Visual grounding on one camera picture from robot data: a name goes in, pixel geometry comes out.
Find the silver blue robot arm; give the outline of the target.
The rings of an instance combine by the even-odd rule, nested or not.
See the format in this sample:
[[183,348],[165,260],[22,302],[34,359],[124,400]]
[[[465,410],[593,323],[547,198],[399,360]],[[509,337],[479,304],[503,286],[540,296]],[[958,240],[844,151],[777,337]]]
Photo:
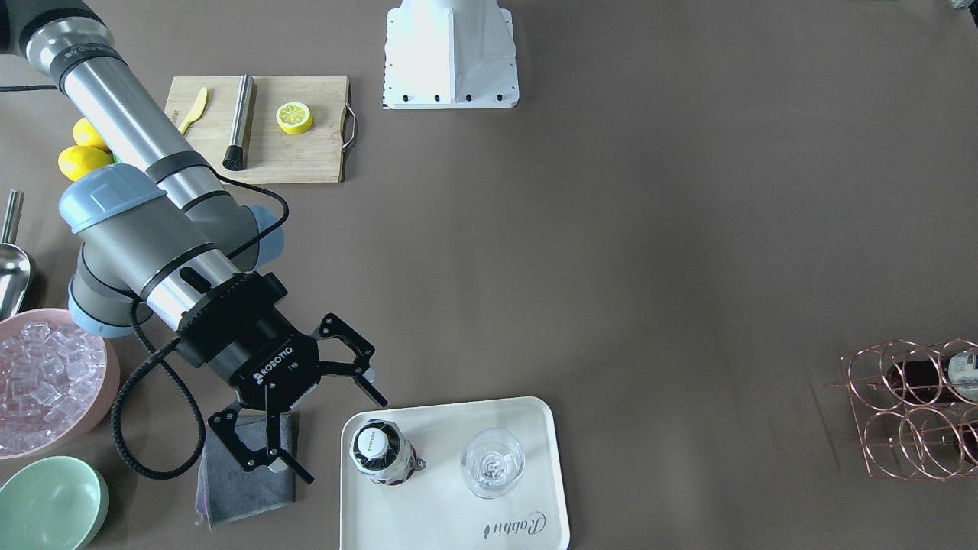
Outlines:
[[[310,334],[277,309],[287,294],[259,265],[276,257],[271,235],[289,217],[259,215],[225,190],[227,178],[196,152],[113,47],[111,31],[83,1],[4,1],[2,53],[52,81],[108,144],[117,163],[83,175],[63,192],[60,216],[83,240],[69,309],[86,331],[142,335],[156,316],[175,338],[150,352],[113,400],[109,425],[123,461],[168,480],[196,463],[210,429],[242,470],[289,468],[313,477],[280,441],[284,414],[324,376],[350,378],[377,405],[387,400],[368,376],[376,349],[329,313]],[[168,472],[130,452],[120,417],[128,394],[171,352],[210,366],[235,400],[205,419],[182,379],[168,376],[191,406],[198,442]]]

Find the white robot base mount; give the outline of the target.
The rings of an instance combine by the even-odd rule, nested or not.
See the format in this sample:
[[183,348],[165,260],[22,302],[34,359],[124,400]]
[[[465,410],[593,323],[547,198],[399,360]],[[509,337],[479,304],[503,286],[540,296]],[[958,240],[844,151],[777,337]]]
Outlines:
[[387,12],[382,108],[520,103],[513,16],[496,1],[402,1]]

